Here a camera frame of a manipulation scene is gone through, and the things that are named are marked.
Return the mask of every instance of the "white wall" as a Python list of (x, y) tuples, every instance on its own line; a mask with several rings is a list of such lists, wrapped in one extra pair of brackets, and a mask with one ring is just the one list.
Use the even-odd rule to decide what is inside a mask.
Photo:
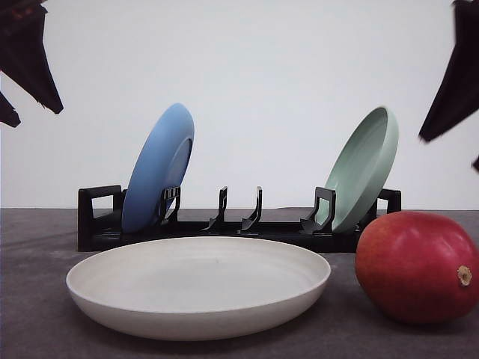
[(4, 78), (21, 114), (1, 129), (3, 207), (76, 207), (78, 188), (127, 186), (158, 116), (182, 102), (196, 137), (184, 207), (310, 206), (377, 105), (401, 139), (387, 187), (406, 208), (479, 209), (479, 115), (424, 145), (418, 132), (454, 45), (451, 0), (45, 3), (64, 111)]

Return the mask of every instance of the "mint green plate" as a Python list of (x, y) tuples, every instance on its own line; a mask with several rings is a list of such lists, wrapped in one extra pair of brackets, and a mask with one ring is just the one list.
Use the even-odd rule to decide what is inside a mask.
[[(394, 115), (378, 107), (359, 124), (336, 160), (325, 187), (336, 191), (335, 233), (354, 230), (382, 190), (394, 157), (399, 129)], [(316, 222), (328, 217), (329, 204), (320, 201)]]

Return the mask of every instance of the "white plate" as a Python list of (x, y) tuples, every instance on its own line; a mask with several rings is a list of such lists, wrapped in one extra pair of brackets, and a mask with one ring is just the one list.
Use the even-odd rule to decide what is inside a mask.
[(74, 266), (67, 286), (96, 322), (139, 337), (214, 340), (273, 328), (307, 310), (331, 268), (262, 239), (192, 237), (127, 245)]

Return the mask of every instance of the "plastic dish rack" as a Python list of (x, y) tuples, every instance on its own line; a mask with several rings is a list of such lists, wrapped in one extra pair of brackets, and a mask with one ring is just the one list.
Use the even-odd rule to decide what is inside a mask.
[[(179, 221), (181, 188), (173, 187), (163, 190), (159, 201), (160, 213), (167, 213), (167, 203), (175, 200), (174, 208), (170, 209), (168, 215), (163, 215), (156, 224), (141, 232), (122, 233), (121, 215), (126, 191), (122, 191), (120, 185), (79, 189), (78, 251), (105, 251), (122, 245), (175, 237), (238, 236), (290, 243), (321, 253), (354, 253), (363, 229), (377, 217), (376, 200), (355, 229), (348, 233), (333, 233), (336, 193), (327, 188), (316, 187), (314, 208), (306, 218), (293, 222), (261, 221), (263, 190), (257, 187), (253, 213), (241, 221), (226, 221), (228, 188), (224, 187), (219, 191), (218, 215), (215, 218)], [(95, 218), (92, 200), (107, 196), (113, 196), (112, 211)], [(320, 199), (329, 202), (329, 214), (322, 224), (314, 220), (320, 207)], [(401, 210), (400, 191), (383, 189), (378, 199), (388, 201), (387, 213)]]

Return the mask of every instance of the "plate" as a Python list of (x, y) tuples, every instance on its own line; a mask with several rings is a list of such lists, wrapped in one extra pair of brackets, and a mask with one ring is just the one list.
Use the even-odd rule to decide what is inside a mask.
[(163, 189), (183, 181), (194, 137), (192, 116), (180, 103), (168, 108), (156, 122), (129, 180), (121, 219), (125, 233), (137, 232), (157, 221), (162, 214), (158, 204)]
[[(333, 232), (354, 230), (374, 204), (391, 171), (398, 141), (397, 121), (386, 107), (373, 110), (356, 128), (325, 184), (336, 191)], [(321, 200), (317, 223), (327, 219), (328, 210)]]
[(115, 248), (74, 266), (70, 294), (94, 321), (158, 340), (216, 340), (273, 328), (307, 310), (331, 273), (304, 248), (188, 237)]

